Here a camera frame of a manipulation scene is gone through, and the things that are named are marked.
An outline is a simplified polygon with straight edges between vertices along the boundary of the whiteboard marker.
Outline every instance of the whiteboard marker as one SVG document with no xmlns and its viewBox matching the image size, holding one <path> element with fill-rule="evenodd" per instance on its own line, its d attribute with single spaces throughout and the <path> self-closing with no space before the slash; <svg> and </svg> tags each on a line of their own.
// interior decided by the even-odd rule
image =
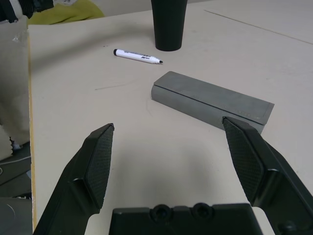
<svg viewBox="0 0 313 235">
<path fill-rule="evenodd" d="M 128 59 L 133 59 L 133 60 L 138 60 L 138 61 L 142 61 L 142 62 L 147 62 L 150 64 L 162 64 L 163 63 L 163 61 L 155 58 L 154 56 L 144 55 L 144 54 L 140 54 L 137 52 L 115 49 L 113 53 L 116 56 L 120 56 L 120 57 L 124 57 L 124 58 L 128 58 Z"/>
</svg>

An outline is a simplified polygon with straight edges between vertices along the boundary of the black cup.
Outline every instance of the black cup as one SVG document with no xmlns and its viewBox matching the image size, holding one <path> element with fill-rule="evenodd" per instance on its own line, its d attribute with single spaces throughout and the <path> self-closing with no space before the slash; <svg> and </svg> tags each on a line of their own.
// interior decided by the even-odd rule
<svg viewBox="0 0 313 235">
<path fill-rule="evenodd" d="M 173 51 L 181 48 L 188 0 L 151 0 L 156 48 Z"/>
</svg>

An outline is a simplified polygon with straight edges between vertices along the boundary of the table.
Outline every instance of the table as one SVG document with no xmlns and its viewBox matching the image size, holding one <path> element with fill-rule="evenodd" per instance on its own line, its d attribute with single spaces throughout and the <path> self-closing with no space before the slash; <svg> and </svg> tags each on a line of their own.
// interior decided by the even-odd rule
<svg viewBox="0 0 313 235">
<path fill-rule="evenodd" d="M 212 2 L 188 5 L 174 52 L 155 48 L 151 11 L 29 27 L 34 224 L 83 140 L 110 122 L 107 194 L 87 235 L 108 234 L 114 208 L 247 202 L 224 131 L 151 100 L 170 70 L 274 103 L 262 136 L 313 193 L 313 46 L 205 11 Z M 115 57 L 115 48 L 164 64 Z"/>
<path fill-rule="evenodd" d="M 313 44 L 311 0 L 212 0 L 205 10 Z"/>
</svg>

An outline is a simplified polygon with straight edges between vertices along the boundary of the yellow-green cloth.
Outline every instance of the yellow-green cloth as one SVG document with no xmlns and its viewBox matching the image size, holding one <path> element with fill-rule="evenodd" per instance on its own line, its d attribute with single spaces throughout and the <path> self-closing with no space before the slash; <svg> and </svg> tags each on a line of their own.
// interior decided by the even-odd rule
<svg viewBox="0 0 313 235">
<path fill-rule="evenodd" d="M 89 0 L 77 0 L 73 5 L 57 3 L 53 8 L 35 13 L 28 24 L 59 24 L 104 17 L 102 11 Z"/>
</svg>

